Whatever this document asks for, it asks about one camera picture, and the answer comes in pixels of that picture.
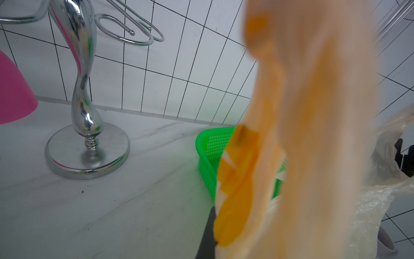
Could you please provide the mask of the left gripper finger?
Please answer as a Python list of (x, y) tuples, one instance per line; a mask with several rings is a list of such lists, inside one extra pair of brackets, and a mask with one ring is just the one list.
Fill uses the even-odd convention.
[(213, 233), (215, 219), (216, 211), (215, 207), (212, 207), (195, 259), (215, 259), (216, 241)]

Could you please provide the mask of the plain beige plastic bag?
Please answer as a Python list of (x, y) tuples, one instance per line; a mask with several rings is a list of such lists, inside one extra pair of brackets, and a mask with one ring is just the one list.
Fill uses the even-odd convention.
[(395, 161), (413, 106), (376, 126), (368, 1), (248, 1), (253, 95), (218, 168), (218, 259), (375, 259), (414, 181)]

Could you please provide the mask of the green plastic basket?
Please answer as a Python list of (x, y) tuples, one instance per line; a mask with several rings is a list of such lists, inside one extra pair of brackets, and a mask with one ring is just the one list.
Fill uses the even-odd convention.
[(198, 169), (213, 201), (216, 196), (217, 172), (221, 157), (235, 129), (235, 127), (206, 129), (195, 141), (199, 155)]

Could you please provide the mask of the silver metal glass rack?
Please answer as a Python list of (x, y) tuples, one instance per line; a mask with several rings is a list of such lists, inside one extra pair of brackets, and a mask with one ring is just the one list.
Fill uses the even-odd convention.
[(95, 14), (90, 1), (42, 1), (34, 14), (1, 17), (2, 24), (27, 24), (37, 22), (49, 13), (72, 52), (78, 68), (71, 104), (72, 125), (55, 133), (47, 142), (44, 152), (48, 167), (68, 179), (88, 180), (105, 176), (119, 168), (130, 152), (126, 133), (113, 124), (103, 122), (86, 88), (96, 52), (97, 30), (118, 41), (137, 46), (149, 46), (165, 39), (159, 29), (123, 1), (109, 3), (149, 39), (134, 41), (109, 31), (101, 24), (101, 19), (116, 23), (132, 36), (135, 34), (134, 30), (117, 18), (103, 13)]

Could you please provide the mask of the purple mug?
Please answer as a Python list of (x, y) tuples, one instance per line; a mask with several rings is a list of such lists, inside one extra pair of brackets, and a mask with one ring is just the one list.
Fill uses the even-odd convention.
[(396, 251), (394, 243), (388, 233), (379, 227), (377, 234), (377, 259), (385, 259), (391, 256)]

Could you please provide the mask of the pink plastic wine glass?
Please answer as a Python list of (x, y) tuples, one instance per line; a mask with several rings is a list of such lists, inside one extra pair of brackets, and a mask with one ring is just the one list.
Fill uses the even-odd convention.
[(1, 52), (1, 124), (20, 120), (38, 106), (38, 100), (13, 61)]

